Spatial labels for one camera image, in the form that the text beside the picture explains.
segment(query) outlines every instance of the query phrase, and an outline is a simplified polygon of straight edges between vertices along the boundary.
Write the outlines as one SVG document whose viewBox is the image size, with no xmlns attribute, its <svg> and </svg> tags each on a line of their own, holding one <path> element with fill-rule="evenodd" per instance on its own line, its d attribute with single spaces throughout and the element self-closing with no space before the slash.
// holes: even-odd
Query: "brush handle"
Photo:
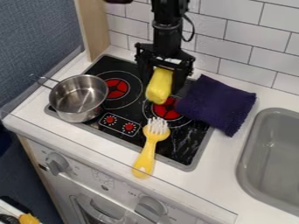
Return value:
<svg viewBox="0 0 299 224">
<path fill-rule="evenodd" d="M 156 140 L 148 138 L 143 152 L 133 164 L 132 172 L 134 176 L 140 179 L 146 179 L 152 174 L 155 166 L 155 152 L 156 152 Z"/>
</svg>

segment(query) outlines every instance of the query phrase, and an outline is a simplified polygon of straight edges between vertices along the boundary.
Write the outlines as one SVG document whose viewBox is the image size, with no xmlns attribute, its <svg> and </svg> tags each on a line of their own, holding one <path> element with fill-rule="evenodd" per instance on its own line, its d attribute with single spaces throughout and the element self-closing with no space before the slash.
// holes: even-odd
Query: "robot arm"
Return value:
<svg viewBox="0 0 299 224">
<path fill-rule="evenodd" d="M 130 4 L 133 0 L 105 0 L 112 4 Z M 154 44 L 136 43 L 136 62 L 142 74 L 143 84 L 151 79 L 154 67 L 173 72 L 171 92 L 175 94 L 188 75 L 192 74 L 195 58 L 181 49 L 182 40 L 191 41 L 194 26 L 185 15 L 190 0 L 151 0 L 154 12 Z M 183 37 L 183 18 L 192 24 L 193 33 L 186 40 Z"/>
</svg>

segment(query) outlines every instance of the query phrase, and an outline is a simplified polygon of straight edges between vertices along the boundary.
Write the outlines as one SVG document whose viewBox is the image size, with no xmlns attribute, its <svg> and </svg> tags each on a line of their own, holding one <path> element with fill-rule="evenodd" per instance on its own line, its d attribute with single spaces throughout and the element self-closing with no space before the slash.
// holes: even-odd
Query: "black stovetop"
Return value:
<svg viewBox="0 0 299 224">
<path fill-rule="evenodd" d="M 155 105 L 145 99 L 145 87 L 134 63 L 103 56 L 85 74 L 101 77 L 108 84 L 109 93 L 101 114 L 84 125 L 143 147 L 146 140 L 143 126 L 149 118 L 160 116 L 168 122 L 171 134 L 157 144 L 156 153 L 183 165 L 191 164 L 209 129 L 206 123 L 192 121 L 174 110 L 192 85 L 191 80 L 177 96 L 170 97 L 164 105 Z"/>
</svg>

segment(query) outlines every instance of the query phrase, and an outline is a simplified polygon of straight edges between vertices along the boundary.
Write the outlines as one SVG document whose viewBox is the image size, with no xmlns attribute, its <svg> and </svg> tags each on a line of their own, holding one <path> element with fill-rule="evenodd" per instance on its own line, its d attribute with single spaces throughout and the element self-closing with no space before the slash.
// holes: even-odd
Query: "control knob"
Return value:
<svg viewBox="0 0 299 224">
<path fill-rule="evenodd" d="M 143 196 L 135 208 L 135 212 L 156 224 L 171 224 L 165 207 L 156 199 Z"/>
<path fill-rule="evenodd" d="M 72 170 L 66 159 L 56 152 L 51 152 L 46 157 L 45 163 L 54 176 L 59 175 L 60 172 Z"/>
</svg>

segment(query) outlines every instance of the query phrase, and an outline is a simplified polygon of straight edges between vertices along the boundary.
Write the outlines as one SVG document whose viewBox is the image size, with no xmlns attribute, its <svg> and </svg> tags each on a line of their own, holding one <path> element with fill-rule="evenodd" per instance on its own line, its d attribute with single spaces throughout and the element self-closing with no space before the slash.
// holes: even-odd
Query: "yellow sponge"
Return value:
<svg viewBox="0 0 299 224">
<path fill-rule="evenodd" d="M 155 104 L 164 104 L 171 94 L 172 71 L 156 68 L 145 91 L 145 97 Z"/>
<path fill-rule="evenodd" d="M 39 224 L 39 220 L 33 217 L 30 213 L 22 214 L 18 217 L 20 224 Z"/>
</svg>

